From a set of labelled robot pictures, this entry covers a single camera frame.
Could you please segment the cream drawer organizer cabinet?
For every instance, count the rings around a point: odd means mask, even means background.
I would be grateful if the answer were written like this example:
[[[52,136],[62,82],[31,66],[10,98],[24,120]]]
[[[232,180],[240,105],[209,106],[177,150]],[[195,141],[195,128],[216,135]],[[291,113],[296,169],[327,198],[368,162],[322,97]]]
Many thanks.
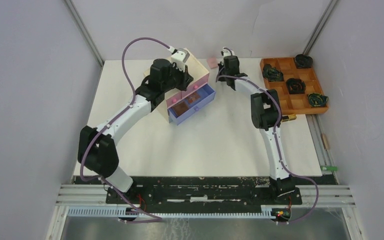
[[[155,109],[171,123],[169,109],[207,84],[210,73],[188,49],[170,46],[169,52],[169,57],[152,62],[142,82],[162,93]]]

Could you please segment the brown square blush compact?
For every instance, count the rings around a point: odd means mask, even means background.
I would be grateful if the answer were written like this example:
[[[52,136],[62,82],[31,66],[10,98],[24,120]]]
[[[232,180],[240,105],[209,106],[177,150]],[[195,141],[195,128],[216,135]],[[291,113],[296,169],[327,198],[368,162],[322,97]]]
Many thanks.
[[[180,117],[182,114],[189,110],[189,106],[184,101],[181,101],[178,104],[175,104],[172,107],[172,110],[177,117]]]

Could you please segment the eyeshadow palette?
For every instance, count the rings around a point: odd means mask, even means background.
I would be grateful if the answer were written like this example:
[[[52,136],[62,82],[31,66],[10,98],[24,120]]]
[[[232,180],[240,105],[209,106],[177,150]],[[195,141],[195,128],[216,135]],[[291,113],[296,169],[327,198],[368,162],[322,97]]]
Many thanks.
[[[195,102],[199,101],[200,99],[201,99],[200,94],[197,91],[195,91],[191,93],[185,100],[189,105],[192,105]]]

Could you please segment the purple wide drawer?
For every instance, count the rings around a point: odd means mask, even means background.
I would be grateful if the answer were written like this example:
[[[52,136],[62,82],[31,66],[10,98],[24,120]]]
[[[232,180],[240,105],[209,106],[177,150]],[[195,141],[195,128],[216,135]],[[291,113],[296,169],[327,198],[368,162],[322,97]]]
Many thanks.
[[[215,96],[216,91],[209,84],[205,84],[179,103],[168,108],[168,122],[176,125],[181,124],[212,102]]]

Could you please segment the rose gold lipstick tube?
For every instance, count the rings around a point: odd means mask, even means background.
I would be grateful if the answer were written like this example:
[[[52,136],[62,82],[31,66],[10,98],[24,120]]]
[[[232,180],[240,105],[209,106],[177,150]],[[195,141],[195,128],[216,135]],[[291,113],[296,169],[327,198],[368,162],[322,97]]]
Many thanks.
[[[329,145],[327,136],[324,133],[322,133],[320,136],[321,136],[321,140],[322,140],[322,144],[323,144],[324,149],[326,151],[328,151],[330,149],[330,145]]]

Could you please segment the green lipstick tube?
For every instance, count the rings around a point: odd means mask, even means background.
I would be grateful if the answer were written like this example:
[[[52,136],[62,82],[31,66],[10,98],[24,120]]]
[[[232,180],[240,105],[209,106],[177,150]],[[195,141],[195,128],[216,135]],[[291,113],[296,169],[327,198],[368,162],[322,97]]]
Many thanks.
[[[321,166],[320,169],[322,171],[329,171],[329,172],[336,172],[338,170],[336,166],[332,166],[332,165],[324,165],[324,166]]]

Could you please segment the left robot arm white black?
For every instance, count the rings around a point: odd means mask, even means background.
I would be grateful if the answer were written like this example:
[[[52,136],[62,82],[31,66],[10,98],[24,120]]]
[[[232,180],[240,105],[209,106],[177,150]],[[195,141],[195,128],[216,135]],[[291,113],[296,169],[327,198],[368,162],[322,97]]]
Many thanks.
[[[118,197],[130,204],[138,191],[133,179],[119,166],[117,144],[143,117],[154,111],[173,89],[187,90],[193,81],[185,60],[158,58],[149,74],[134,89],[131,100],[113,117],[96,127],[86,125],[80,131],[77,161],[80,168],[95,172],[103,181],[118,189]]]

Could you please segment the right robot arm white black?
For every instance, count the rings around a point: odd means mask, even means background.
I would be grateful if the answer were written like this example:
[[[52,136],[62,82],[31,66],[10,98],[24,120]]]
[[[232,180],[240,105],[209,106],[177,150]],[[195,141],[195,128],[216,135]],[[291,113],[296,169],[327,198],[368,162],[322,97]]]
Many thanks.
[[[286,169],[287,163],[281,140],[282,110],[278,92],[274,89],[259,87],[250,77],[240,72],[240,61],[235,55],[223,57],[218,64],[217,81],[225,82],[237,92],[244,93],[250,99],[251,121],[259,130],[269,162],[269,199],[282,204],[295,190],[292,175]]]

